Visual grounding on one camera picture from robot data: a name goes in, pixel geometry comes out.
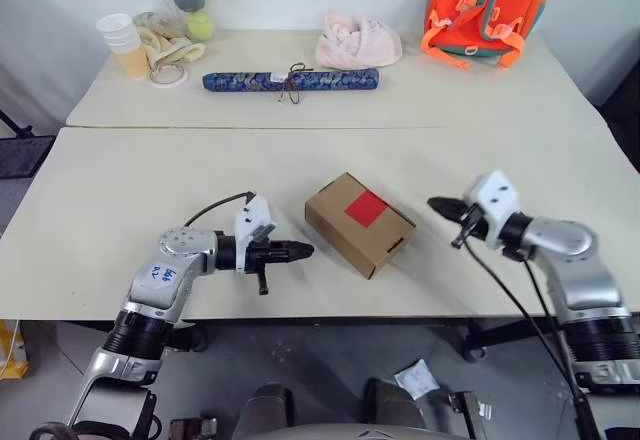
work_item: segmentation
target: tennis ball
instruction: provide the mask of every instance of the tennis ball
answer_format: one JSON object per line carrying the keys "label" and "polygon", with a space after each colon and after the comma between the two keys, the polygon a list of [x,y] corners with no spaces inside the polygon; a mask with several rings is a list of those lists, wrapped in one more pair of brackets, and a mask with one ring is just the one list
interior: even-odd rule
{"label": "tennis ball", "polygon": [[187,28],[189,29],[191,37],[201,42],[209,40],[215,30],[213,20],[207,15],[207,12],[203,11],[189,14],[187,18]]}

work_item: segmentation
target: black cable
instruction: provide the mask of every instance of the black cable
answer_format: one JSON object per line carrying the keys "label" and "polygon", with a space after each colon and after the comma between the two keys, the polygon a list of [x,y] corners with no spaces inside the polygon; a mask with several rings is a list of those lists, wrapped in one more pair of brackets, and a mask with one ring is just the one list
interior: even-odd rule
{"label": "black cable", "polygon": [[78,436],[69,426],[59,422],[43,423],[31,432],[29,440],[40,440],[43,435],[51,435],[52,440],[78,440]]}
{"label": "black cable", "polygon": [[565,369],[560,364],[560,361],[558,360],[558,358],[553,353],[553,350],[551,349],[551,346],[549,345],[547,340],[544,338],[544,334],[540,330],[540,327],[538,327],[538,325],[533,320],[533,318],[531,318],[531,315],[529,315],[529,312],[527,312],[525,310],[525,308],[518,301],[518,299],[515,297],[515,295],[513,293],[511,293],[511,290],[509,290],[509,288],[507,288],[507,286],[502,282],[502,280],[500,280],[500,277],[498,277],[498,275],[486,263],[484,263],[484,261],[480,257],[478,257],[478,255],[476,255],[476,253],[469,246],[469,243],[467,242],[466,238],[464,238],[462,240],[462,244],[467,249],[467,252],[469,252],[469,255],[471,255],[471,257],[478,263],[478,265],[480,265],[491,276],[491,278],[493,278],[496,281],[496,283],[500,286],[500,288],[502,288],[504,293],[507,294],[509,299],[515,304],[516,307],[518,307],[518,310],[520,310],[520,313],[522,313],[522,316],[533,327],[533,330],[536,332],[536,335],[540,339],[540,342],[542,342],[542,346],[544,347],[544,349],[547,351],[547,353],[551,357],[551,360],[553,360],[553,363],[555,364],[556,368],[558,369],[558,371],[560,372],[562,377],[565,379],[565,381],[568,384],[572,384],[571,378],[569,377],[568,372],[565,371]]}
{"label": "black cable", "polygon": [[202,210],[200,210],[198,213],[196,213],[193,217],[191,217],[189,220],[186,221],[186,223],[184,224],[185,227],[189,227],[191,226],[191,224],[193,222],[195,222],[198,218],[200,218],[202,215],[204,215],[205,213],[213,210],[216,207],[219,207],[220,205],[224,205],[225,203],[229,203],[232,202],[234,200],[238,200],[239,198],[246,198],[247,199],[247,203],[249,203],[251,201],[251,199],[253,197],[255,197],[256,194],[253,192],[243,192],[243,193],[238,193],[236,195],[232,195],[230,197],[224,198],[220,201],[217,201],[215,203],[212,203],[211,205],[209,205],[208,207],[203,208]]}
{"label": "black cable", "polygon": [[153,415],[151,417],[151,421],[156,426],[156,432],[153,435],[151,435],[147,440],[156,440],[160,436],[160,434],[162,433],[162,422],[155,415]]}
{"label": "black cable", "polygon": [[[567,376],[571,378],[571,366],[569,365],[569,361],[567,360],[566,355],[564,355],[564,350],[562,347],[562,339],[560,338],[560,330],[558,329],[558,324],[556,319],[549,312],[549,308],[547,307],[547,302],[545,302],[544,297],[542,296],[542,292],[540,291],[540,286],[538,285],[538,281],[536,280],[536,276],[533,274],[533,270],[529,265],[529,262],[524,260],[524,268],[527,270],[529,274],[529,278],[531,279],[531,283],[533,284],[533,288],[536,291],[536,295],[538,296],[538,300],[540,301],[540,305],[542,306],[542,310],[544,311],[547,322],[551,325],[551,333],[553,335],[553,339],[556,342],[556,348],[558,349],[558,353],[560,354],[560,360],[562,361],[562,366],[564,367],[565,372],[567,372]],[[571,390],[571,395],[574,399],[577,399],[578,396],[582,396],[578,391],[575,383],[573,381],[569,382],[569,389]]]}

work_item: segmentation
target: pink cloth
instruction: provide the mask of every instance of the pink cloth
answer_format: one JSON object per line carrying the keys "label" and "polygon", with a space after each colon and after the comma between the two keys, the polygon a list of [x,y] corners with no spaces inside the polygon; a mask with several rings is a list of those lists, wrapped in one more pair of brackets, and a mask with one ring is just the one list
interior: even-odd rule
{"label": "pink cloth", "polygon": [[341,70],[384,67],[402,57],[400,37],[387,25],[367,18],[352,21],[329,12],[316,47],[316,61]]}

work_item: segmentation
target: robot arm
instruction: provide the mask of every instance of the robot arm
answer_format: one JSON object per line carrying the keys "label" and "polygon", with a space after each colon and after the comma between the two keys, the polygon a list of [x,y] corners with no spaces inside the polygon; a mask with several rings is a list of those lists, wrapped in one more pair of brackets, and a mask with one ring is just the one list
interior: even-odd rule
{"label": "robot arm", "polygon": [[592,391],[640,387],[640,342],[620,290],[597,256],[595,233],[575,222],[523,214],[517,191],[499,171],[478,177],[463,198],[432,198],[429,205],[461,224],[454,247],[472,235],[542,269],[578,385]]}
{"label": "robot arm", "polygon": [[155,381],[164,347],[196,277],[215,270],[257,273],[260,294],[266,294],[266,264],[313,253],[305,243],[268,240],[275,226],[266,201],[255,196],[237,216],[234,236],[191,227],[164,233],[150,260],[138,270],[113,330],[94,353],[67,425],[78,431],[89,424],[95,433],[96,428],[113,426],[104,414],[116,411],[117,425],[127,425],[125,438],[135,438],[138,429],[146,439],[151,421],[147,412],[152,413],[155,397],[140,387]]}

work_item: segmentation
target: white table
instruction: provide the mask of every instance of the white table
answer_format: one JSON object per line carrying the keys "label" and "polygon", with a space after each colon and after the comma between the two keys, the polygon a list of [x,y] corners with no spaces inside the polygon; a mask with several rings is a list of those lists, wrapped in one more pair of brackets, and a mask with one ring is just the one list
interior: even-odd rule
{"label": "white table", "polygon": [[[255,189],[280,228],[273,238],[311,242],[314,256],[276,265],[270,295],[255,277],[200,278],[192,319],[509,315],[516,310],[464,252],[455,225],[429,209],[458,196],[476,173],[502,167],[531,215],[586,222],[628,305],[640,310],[640,181],[606,127],[579,132],[506,124],[502,129],[184,130],[63,129],[0,240],[5,318],[112,320],[159,235],[203,206]],[[304,202],[350,171],[417,224],[414,238],[365,280],[304,221]],[[198,226],[232,229],[241,205]],[[523,304],[540,308],[520,265],[489,252]]]}
{"label": "white table", "polygon": [[317,129],[508,123],[579,130],[596,116],[537,35],[510,70],[477,63],[467,72],[427,57],[419,37],[409,36],[402,60],[380,69],[377,90],[303,92],[299,105],[279,103],[279,93],[213,93],[202,86],[202,76],[216,71],[287,71],[299,61],[316,66],[317,37],[317,32],[216,33],[205,57],[189,66],[187,83],[170,89],[125,78],[110,58],[67,124]]}

